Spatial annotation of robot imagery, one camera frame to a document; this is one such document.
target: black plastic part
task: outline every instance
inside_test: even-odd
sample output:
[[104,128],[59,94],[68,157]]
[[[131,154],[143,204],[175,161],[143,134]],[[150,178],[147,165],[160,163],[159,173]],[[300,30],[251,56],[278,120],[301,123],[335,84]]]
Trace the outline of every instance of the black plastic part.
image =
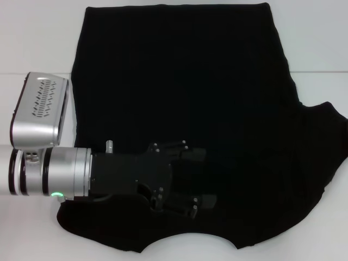
[[26,160],[25,155],[22,155],[21,160],[21,171],[20,171],[20,189],[21,193],[24,196],[28,196],[27,192],[27,177],[26,177]]
[[194,219],[198,208],[212,209],[215,195],[185,195],[170,192],[172,160],[183,153],[190,161],[203,161],[205,150],[189,151],[185,141],[151,144],[144,154],[97,153],[93,155],[90,199],[95,196],[133,196],[145,201],[154,213],[163,210]]
[[48,194],[48,170],[49,161],[51,159],[53,148],[46,149],[45,157],[43,158],[43,171],[42,171],[42,193],[44,196],[49,196]]
[[17,195],[15,189],[15,167],[16,167],[16,158],[17,158],[18,150],[13,149],[10,157],[10,165],[9,165],[9,190],[11,195]]
[[13,143],[13,134],[12,134],[12,132],[13,132],[13,123],[14,123],[14,121],[15,121],[15,117],[16,117],[16,114],[17,114],[17,111],[18,111],[18,107],[19,107],[19,105],[20,105],[20,103],[21,103],[21,99],[22,99],[22,96],[23,96],[23,93],[24,93],[24,89],[25,89],[26,84],[27,84],[27,80],[28,80],[28,78],[29,78],[29,74],[30,74],[30,73],[27,74],[26,79],[24,80],[24,84],[23,84],[23,88],[22,88],[20,97],[19,97],[19,99],[18,99],[18,102],[17,102],[16,108],[15,108],[15,111],[14,111],[14,113],[13,113],[13,115],[12,115],[11,126],[10,126],[10,142],[11,142],[11,145],[12,145],[13,148],[15,147],[15,146],[14,146],[14,143]]
[[92,195],[125,195],[146,199],[153,210],[162,210],[169,194],[172,168],[165,153],[150,146],[144,154],[97,153],[91,170]]

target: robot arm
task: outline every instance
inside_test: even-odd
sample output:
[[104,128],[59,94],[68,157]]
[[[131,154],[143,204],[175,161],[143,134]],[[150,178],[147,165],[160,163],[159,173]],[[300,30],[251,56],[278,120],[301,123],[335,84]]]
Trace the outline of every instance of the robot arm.
[[107,141],[105,153],[57,147],[68,95],[67,79],[28,74],[11,122],[12,147],[0,146],[0,194],[56,196],[60,202],[127,195],[143,200],[154,212],[191,218],[199,207],[213,208],[214,195],[170,192],[173,160],[205,158],[205,150],[189,150],[185,141],[153,143],[139,155],[114,154],[112,141]]

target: metal pin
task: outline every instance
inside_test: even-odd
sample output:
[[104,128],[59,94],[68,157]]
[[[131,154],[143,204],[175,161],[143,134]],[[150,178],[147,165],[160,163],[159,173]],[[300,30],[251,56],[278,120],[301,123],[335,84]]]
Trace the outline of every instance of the metal pin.
[[108,140],[107,141],[107,150],[106,153],[113,153],[114,151],[114,145],[113,145],[113,141],[112,140]]

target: black fabric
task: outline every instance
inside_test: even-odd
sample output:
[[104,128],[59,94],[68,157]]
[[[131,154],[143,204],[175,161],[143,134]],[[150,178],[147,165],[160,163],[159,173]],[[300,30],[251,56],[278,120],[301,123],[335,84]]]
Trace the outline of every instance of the black fabric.
[[173,191],[218,197],[194,220],[123,197],[62,203],[62,227],[122,250],[188,232],[237,248],[272,238],[307,216],[347,157],[347,119],[299,102],[268,4],[87,8],[71,79],[75,146],[207,150],[203,168],[174,165]]

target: white table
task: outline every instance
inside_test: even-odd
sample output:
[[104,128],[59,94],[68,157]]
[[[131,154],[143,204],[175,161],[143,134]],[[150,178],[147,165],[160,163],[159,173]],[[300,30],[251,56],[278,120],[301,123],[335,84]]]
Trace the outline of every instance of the white table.
[[[69,77],[88,6],[260,3],[262,1],[1,0],[0,144],[9,144],[10,120],[29,71]],[[348,2],[269,1],[300,100],[330,101],[348,117]],[[74,140],[70,100],[62,146]],[[225,239],[183,234],[160,240],[138,254],[70,234],[56,220],[59,203],[49,197],[0,197],[0,260],[348,260],[348,160],[322,200],[285,233],[241,250]]]

